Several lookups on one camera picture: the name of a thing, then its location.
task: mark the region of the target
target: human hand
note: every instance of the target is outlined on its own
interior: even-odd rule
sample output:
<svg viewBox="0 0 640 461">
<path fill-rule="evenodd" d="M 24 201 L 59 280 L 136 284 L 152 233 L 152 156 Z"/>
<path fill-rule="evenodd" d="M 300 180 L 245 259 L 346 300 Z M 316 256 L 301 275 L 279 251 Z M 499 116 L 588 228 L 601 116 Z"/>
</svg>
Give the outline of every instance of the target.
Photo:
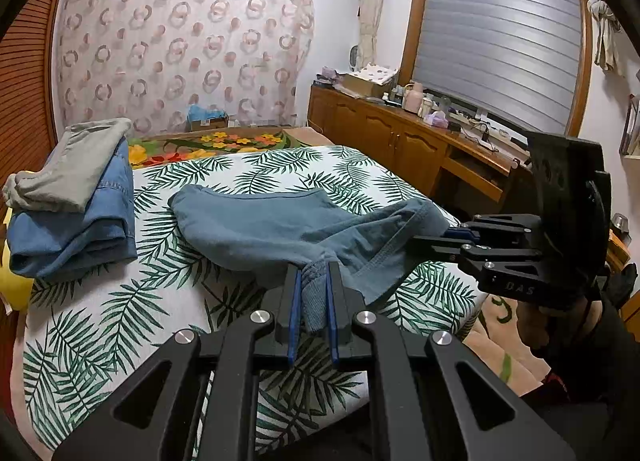
<svg viewBox="0 0 640 461">
<path fill-rule="evenodd" d="M 549 344 L 550 340 L 555 343 L 559 342 L 564 347 L 569 346 L 575 340 L 587 336 L 600 321 L 602 302 L 597 300 L 591 303 L 589 314 L 580 327 L 586 308 L 587 299 L 584 297 L 578 300 L 573 308 L 565 312 L 539 307 L 528 302 L 518 302 L 516 308 L 517 328 L 522 343 L 531 349 L 543 348 Z M 548 323 L 551 317 L 556 318 L 556 328 L 550 337 Z"/>
</svg>

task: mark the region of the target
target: louvered door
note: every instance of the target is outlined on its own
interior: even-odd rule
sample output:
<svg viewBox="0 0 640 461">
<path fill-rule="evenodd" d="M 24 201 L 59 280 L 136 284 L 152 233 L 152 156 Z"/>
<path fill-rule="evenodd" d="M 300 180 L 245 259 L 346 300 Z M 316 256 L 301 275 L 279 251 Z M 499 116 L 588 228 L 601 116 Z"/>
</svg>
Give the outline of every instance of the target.
<svg viewBox="0 0 640 461">
<path fill-rule="evenodd" d="M 0 186 L 39 170 L 55 143 L 51 43 L 58 0 L 28 0 L 0 41 Z M 0 203 L 0 222 L 6 208 Z"/>
</svg>

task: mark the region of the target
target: wooden window frame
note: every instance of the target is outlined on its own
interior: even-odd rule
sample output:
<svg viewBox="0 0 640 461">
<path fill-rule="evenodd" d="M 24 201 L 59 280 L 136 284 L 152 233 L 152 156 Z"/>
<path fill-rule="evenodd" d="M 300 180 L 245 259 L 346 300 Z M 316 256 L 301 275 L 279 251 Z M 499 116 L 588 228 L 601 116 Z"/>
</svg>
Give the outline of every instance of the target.
<svg viewBox="0 0 640 461">
<path fill-rule="evenodd" d="M 404 51 L 402 52 L 402 63 L 399 73 L 399 83 L 402 85 L 409 83 L 414 74 L 415 58 L 420 42 L 425 2 L 426 0 L 411 0 L 409 25 L 406 30 L 406 39 L 404 40 Z M 591 25 L 591 13 L 588 2 L 589 0 L 580 0 L 580 21 L 582 24 L 580 60 L 578 62 L 578 73 L 575 81 L 574 102 L 571 106 L 569 120 L 564 129 L 565 136 L 577 137 L 578 133 L 580 133 L 584 109 L 586 108 L 587 97 L 589 96 L 591 56 L 593 53 L 593 27 Z"/>
</svg>

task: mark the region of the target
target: metal bolt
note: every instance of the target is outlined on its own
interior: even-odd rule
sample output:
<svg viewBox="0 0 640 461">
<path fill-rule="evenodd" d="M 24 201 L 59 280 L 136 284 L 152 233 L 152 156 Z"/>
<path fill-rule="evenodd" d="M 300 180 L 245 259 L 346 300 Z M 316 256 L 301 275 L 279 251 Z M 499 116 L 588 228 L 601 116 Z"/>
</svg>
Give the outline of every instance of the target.
<svg viewBox="0 0 640 461">
<path fill-rule="evenodd" d="M 190 344 L 196 337 L 196 333 L 191 331 L 191 329 L 180 329 L 174 335 L 174 340 L 179 344 Z"/>
<path fill-rule="evenodd" d="M 257 309 L 253 313 L 251 313 L 251 321 L 257 324 L 264 324 L 268 322 L 271 318 L 271 314 L 264 309 Z"/>
<path fill-rule="evenodd" d="M 376 314 L 372 311 L 360 311 L 356 315 L 356 320 L 365 325 L 373 324 L 376 321 Z"/>
<path fill-rule="evenodd" d="M 439 346 L 448 346 L 453 340 L 451 333 L 447 331 L 436 331 L 431 335 L 431 340 Z"/>
</svg>

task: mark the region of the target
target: window blind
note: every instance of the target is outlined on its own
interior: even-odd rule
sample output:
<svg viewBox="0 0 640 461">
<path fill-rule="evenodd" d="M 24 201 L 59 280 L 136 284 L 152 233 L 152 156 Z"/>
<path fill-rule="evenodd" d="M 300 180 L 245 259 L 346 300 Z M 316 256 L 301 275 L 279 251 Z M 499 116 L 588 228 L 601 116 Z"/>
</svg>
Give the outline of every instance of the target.
<svg viewBox="0 0 640 461">
<path fill-rule="evenodd" d="M 580 0 L 426 0 L 413 79 L 562 134 L 580 41 Z"/>
</svg>

